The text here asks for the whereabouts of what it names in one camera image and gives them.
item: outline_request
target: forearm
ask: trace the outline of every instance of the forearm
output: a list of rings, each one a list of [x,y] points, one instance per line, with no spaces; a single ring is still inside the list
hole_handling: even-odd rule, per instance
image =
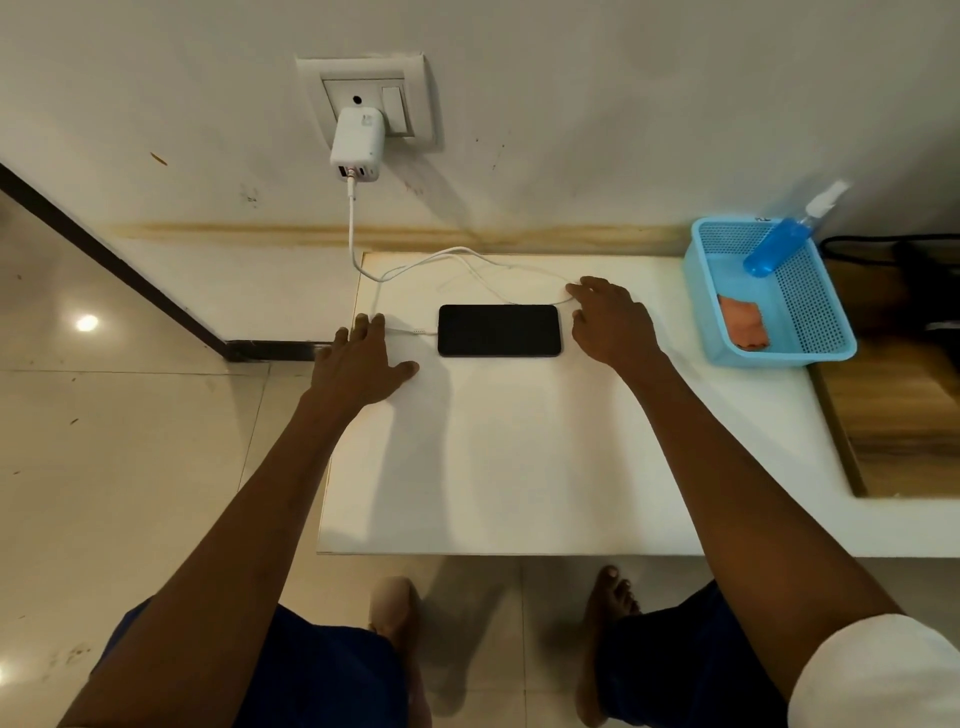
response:
[[[899,610],[713,417],[665,355],[621,375],[660,440],[724,597],[785,696],[827,637]]]
[[[262,465],[91,675],[64,726],[229,726],[333,447],[349,422],[301,406]]]

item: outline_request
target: blue pants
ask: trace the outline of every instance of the blue pants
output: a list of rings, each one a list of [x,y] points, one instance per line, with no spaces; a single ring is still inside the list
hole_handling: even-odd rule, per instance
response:
[[[101,660],[149,603],[123,617]],[[234,728],[406,724],[406,680],[385,638],[366,629],[310,624],[277,605]]]
[[[626,617],[596,658],[600,705],[654,728],[785,728],[770,682],[716,582],[683,604]]]

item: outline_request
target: white table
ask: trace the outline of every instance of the white table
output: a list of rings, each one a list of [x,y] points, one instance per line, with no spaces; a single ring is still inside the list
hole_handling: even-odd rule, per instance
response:
[[[366,255],[383,273],[420,258]],[[678,258],[498,256],[567,279],[602,276],[650,308],[661,345],[710,410],[847,549],[960,556],[960,499],[853,497],[806,371],[721,369],[700,349]],[[508,299],[551,303],[563,282],[473,261]],[[499,303],[456,260],[378,285],[355,313],[436,330],[443,303]],[[554,359],[444,359],[436,338],[389,334],[420,373],[367,407],[333,454],[319,552],[699,554],[693,524],[642,409],[570,338]]]

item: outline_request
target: basket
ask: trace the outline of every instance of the basket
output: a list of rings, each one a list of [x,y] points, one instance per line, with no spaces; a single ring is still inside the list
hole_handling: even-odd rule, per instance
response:
[[[850,322],[811,240],[766,278],[743,270],[743,259],[779,221],[705,217],[693,224],[684,276],[704,352],[717,366],[802,367],[856,353]],[[718,294],[759,306],[767,349],[745,352],[733,344]]]

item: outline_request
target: black cable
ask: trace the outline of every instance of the black cable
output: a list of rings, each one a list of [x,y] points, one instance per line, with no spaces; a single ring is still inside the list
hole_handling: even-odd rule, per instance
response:
[[[837,242],[849,243],[899,243],[901,240],[910,242],[924,242],[929,240],[958,240],[960,241],[960,232],[929,232],[918,235],[832,235],[820,241],[817,249],[820,251],[820,257],[826,260],[843,260],[847,263],[857,263],[859,265],[880,265],[896,267],[897,263],[893,260],[876,260],[859,255],[847,255],[846,253],[837,253],[830,250],[829,245]]]

